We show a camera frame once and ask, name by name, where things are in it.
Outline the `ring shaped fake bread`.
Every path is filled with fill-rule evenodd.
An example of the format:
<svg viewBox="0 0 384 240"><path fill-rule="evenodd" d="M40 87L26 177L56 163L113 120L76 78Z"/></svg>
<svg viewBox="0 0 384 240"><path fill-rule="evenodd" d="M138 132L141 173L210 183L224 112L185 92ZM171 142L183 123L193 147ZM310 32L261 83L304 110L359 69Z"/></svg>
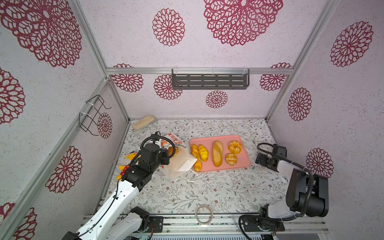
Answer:
<svg viewBox="0 0 384 240"><path fill-rule="evenodd" d="M242 144L238 141L231 141L228 150L231 154L238 155L242 151Z"/></svg>

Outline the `round fake bread roll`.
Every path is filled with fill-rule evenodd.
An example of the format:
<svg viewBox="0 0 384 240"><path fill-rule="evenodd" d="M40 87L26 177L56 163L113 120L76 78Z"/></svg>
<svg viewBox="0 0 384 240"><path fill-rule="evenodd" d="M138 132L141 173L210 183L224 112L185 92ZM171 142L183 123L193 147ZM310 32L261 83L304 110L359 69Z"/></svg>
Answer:
<svg viewBox="0 0 384 240"><path fill-rule="evenodd" d="M234 166L238 162L237 156L235 154L229 153L226 155L226 163L229 166Z"/></svg>

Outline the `white paper gift bag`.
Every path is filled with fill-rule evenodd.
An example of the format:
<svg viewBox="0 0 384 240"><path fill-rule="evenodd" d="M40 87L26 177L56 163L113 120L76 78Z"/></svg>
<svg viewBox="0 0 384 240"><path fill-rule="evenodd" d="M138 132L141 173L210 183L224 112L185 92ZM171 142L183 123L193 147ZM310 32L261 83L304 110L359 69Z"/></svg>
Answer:
<svg viewBox="0 0 384 240"><path fill-rule="evenodd" d="M168 165L161 165L159 170L171 180L180 177L188 182L197 182L198 174L193 170L197 159L190 154L187 145L174 133L167 134L165 138L171 140L175 147L179 148L179 153L175 157L170 158Z"/></svg>

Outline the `oval fake bread loaf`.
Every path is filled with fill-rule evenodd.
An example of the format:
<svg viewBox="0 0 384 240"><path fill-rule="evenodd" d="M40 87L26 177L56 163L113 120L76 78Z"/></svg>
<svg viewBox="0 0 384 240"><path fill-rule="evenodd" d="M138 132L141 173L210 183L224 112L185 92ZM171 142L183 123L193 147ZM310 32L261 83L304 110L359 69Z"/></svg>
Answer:
<svg viewBox="0 0 384 240"><path fill-rule="evenodd" d="M213 143L212 158L215 167L220 167L223 163L223 145L220 141Z"/></svg>

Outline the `long fake bread piece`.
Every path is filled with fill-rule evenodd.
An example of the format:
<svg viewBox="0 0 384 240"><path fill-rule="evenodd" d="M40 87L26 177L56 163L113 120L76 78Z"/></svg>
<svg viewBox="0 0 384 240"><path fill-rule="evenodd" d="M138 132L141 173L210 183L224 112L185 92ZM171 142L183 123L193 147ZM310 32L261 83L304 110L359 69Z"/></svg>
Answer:
<svg viewBox="0 0 384 240"><path fill-rule="evenodd" d="M202 170L202 161L200 158L198 147L195 144L191 145L191 155L193 155L197 159L194 164L194 171L200 172Z"/></svg>

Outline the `short twisted fake bread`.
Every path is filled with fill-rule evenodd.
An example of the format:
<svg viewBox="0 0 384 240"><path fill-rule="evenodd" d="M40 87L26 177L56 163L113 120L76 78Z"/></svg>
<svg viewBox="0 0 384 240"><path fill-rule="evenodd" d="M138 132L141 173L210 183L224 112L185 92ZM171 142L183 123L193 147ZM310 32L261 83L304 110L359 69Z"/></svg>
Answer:
<svg viewBox="0 0 384 240"><path fill-rule="evenodd" d="M209 152L208 152L207 148L204 147L203 145L199 145L198 146L198 152L199 152L200 159L203 162L206 162L208 160L208 157L209 157Z"/></svg>

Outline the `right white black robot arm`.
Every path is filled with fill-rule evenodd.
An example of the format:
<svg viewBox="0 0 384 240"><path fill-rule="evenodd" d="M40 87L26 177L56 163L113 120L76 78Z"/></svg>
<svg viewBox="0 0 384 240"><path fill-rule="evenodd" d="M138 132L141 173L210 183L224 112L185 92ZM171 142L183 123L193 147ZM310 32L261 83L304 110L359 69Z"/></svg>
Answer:
<svg viewBox="0 0 384 240"><path fill-rule="evenodd" d="M259 143L257 149L256 164L282 175L289 183L285 199L261 207L261 217L285 222L304 216L325 217L328 214L328 178L288 160L285 147Z"/></svg>

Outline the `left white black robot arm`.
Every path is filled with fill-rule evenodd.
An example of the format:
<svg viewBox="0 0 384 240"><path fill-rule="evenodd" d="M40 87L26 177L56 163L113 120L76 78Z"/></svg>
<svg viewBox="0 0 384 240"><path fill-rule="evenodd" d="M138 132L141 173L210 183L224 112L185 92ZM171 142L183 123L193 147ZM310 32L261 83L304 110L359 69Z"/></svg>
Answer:
<svg viewBox="0 0 384 240"><path fill-rule="evenodd" d="M102 207L76 233L67 232L64 240L124 240L128 235L138 231L145 232L154 227L150 224L149 212L140 207L133 208L124 220L114 225L124 208L139 195L144 186L152 179L154 171L161 165L168 165L176 151L169 153L168 149L149 143L141 146L141 150L133 158L118 181L113 194L104 202Z"/></svg>

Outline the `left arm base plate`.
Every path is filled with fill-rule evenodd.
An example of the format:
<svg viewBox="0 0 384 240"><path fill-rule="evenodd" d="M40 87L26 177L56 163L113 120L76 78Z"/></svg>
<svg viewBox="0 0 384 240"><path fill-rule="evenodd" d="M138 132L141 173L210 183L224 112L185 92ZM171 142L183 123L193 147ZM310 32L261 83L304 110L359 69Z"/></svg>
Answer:
<svg viewBox="0 0 384 240"><path fill-rule="evenodd" d="M142 220L140 228L135 233L162 233L164 226L164 217L149 216Z"/></svg>

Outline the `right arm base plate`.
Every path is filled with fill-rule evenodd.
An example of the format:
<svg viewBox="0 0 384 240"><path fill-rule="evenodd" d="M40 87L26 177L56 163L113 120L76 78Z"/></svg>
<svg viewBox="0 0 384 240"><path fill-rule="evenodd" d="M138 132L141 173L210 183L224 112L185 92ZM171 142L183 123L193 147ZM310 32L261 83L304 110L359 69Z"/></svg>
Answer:
<svg viewBox="0 0 384 240"><path fill-rule="evenodd" d="M261 219L259 216L242 216L242 225L245 232L284 232L285 226L282 222Z"/></svg>

